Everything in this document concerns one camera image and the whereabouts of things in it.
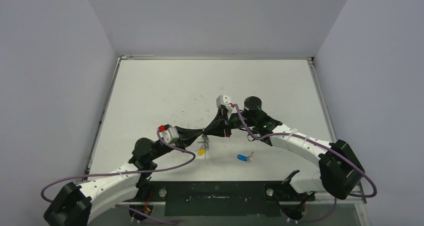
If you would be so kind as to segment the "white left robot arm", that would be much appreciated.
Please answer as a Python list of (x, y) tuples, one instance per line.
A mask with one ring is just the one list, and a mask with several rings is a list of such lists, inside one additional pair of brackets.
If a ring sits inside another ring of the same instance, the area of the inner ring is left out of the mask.
[(131, 158), (116, 170), (92, 174), (90, 181), (64, 185), (50, 202), (43, 218), (50, 226), (86, 226), (94, 218), (126, 200), (144, 201), (149, 196), (149, 176), (158, 172), (155, 159), (186, 147), (204, 133), (203, 129), (159, 126), (156, 141), (140, 138)]

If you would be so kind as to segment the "perforated metal key plate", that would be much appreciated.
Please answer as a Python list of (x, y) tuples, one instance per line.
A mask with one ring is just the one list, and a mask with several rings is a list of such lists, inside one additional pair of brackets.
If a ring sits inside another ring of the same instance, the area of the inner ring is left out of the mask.
[[(200, 144), (200, 146), (199, 146), (199, 148), (196, 151), (198, 151), (199, 149), (205, 149), (204, 142), (208, 142), (209, 143), (209, 148), (207, 149), (207, 152), (209, 151), (209, 149), (210, 149), (210, 141), (209, 141), (209, 138), (208, 138), (207, 135), (202, 135), (201, 136), (201, 141), (198, 142)], [(207, 152), (204, 155), (202, 155), (201, 157), (204, 157), (206, 159), (207, 158)]]

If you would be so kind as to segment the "yellow key tag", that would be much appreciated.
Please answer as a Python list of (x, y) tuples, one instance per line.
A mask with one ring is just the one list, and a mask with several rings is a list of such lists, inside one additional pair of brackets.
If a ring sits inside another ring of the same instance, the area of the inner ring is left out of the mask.
[(206, 152), (207, 152), (207, 149), (199, 149), (199, 150), (197, 151), (197, 154), (198, 154), (199, 156), (202, 156), (202, 155), (204, 155)]

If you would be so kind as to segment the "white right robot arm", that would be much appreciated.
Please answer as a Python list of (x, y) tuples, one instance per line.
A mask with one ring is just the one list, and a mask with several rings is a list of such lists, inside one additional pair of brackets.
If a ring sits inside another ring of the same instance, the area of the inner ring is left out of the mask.
[(340, 200), (355, 196), (353, 190), (365, 171), (347, 142), (319, 140), (290, 128), (265, 113), (256, 96), (246, 98), (243, 109), (226, 95), (216, 101), (218, 112), (204, 129), (206, 135), (230, 137), (233, 129), (243, 129), (253, 140), (287, 150), (317, 166), (316, 171), (297, 172), (289, 178), (282, 190), (286, 199), (294, 201), (306, 192), (328, 192)]

